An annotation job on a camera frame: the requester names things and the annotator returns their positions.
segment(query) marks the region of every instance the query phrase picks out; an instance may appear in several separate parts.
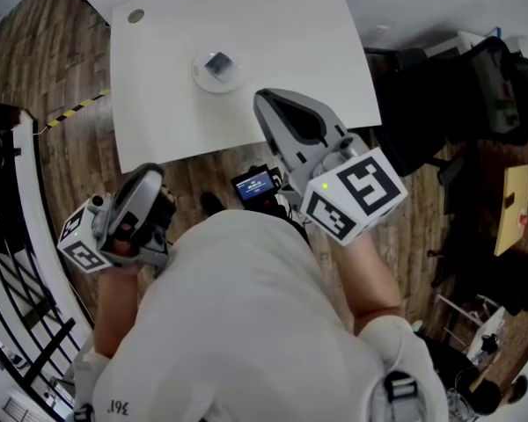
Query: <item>person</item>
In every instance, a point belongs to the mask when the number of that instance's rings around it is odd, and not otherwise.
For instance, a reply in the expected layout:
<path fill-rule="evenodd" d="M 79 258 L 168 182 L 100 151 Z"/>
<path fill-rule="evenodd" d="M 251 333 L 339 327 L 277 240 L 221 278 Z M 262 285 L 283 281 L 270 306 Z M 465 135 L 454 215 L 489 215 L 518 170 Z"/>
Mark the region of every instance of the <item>person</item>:
<path fill-rule="evenodd" d="M 528 392 L 528 377 L 519 375 L 509 387 L 502 393 L 501 404 L 499 407 L 507 404 L 517 404 Z"/>
<path fill-rule="evenodd" d="M 496 352 L 483 370 L 479 370 L 462 352 L 444 342 L 419 335 L 429 349 L 436 373 L 447 389 L 454 389 L 480 416 L 493 414 L 501 402 L 501 389 L 485 377 L 500 358 Z"/>
<path fill-rule="evenodd" d="M 210 217 L 174 244 L 140 308 L 138 267 L 99 274 L 74 420 L 448 420 L 427 347 L 369 234 L 331 243 L 351 333 L 293 222 L 264 208 L 225 210 L 207 194 L 202 205 Z M 413 379 L 420 416 L 403 419 L 389 403 L 394 373 Z"/>

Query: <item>hand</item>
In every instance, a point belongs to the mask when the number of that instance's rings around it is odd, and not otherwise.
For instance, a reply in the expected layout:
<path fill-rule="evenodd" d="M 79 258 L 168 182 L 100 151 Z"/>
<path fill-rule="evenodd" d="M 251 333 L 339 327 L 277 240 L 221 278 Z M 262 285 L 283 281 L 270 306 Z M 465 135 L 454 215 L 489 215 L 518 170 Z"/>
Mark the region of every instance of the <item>hand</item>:
<path fill-rule="evenodd" d="M 120 228 L 123 231 L 129 231 L 131 225 L 123 223 Z M 129 241 L 120 241 L 119 239 L 113 239 L 111 243 L 111 251 L 116 255 L 121 257 L 130 257 L 131 256 L 131 243 Z M 121 277 L 136 277 L 137 274 L 141 272 L 141 266 L 138 264 L 133 264 L 127 267 L 108 267 L 100 273 L 108 273 L 112 275 L 118 275 Z"/>

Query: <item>black chair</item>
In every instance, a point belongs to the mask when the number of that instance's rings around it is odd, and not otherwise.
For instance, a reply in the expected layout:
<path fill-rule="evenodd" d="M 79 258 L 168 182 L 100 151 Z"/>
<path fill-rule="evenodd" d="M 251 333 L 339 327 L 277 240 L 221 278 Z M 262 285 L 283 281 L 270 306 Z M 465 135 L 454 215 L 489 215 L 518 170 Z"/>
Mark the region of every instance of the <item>black chair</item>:
<path fill-rule="evenodd" d="M 440 169 L 437 176 L 444 187 L 444 214 L 475 216 L 481 199 L 477 145 L 468 142 L 451 160 L 430 158 L 426 163 Z"/>
<path fill-rule="evenodd" d="M 427 253 L 439 258 L 432 287 L 455 275 L 452 300 L 456 304 L 485 295 L 512 316 L 528 312 L 528 253 L 509 249 L 496 257 L 495 243 L 493 237 L 480 236 L 473 221 L 454 220 L 442 250 Z"/>
<path fill-rule="evenodd" d="M 430 358 L 444 387 L 456 389 L 477 414 L 494 413 L 501 404 L 502 395 L 495 383 L 484 378 L 486 372 L 480 372 L 463 353 L 447 344 L 419 336 L 429 349 Z M 477 386 L 471 390 L 470 386 L 476 381 Z"/>
<path fill-rule="evenodd" d="M 376 137 L 401 177 L 430 162 L 446 141 L 528 142 L 528 59 L 495 37 L 459 57 L 386 74 L 376 93 Z"/>

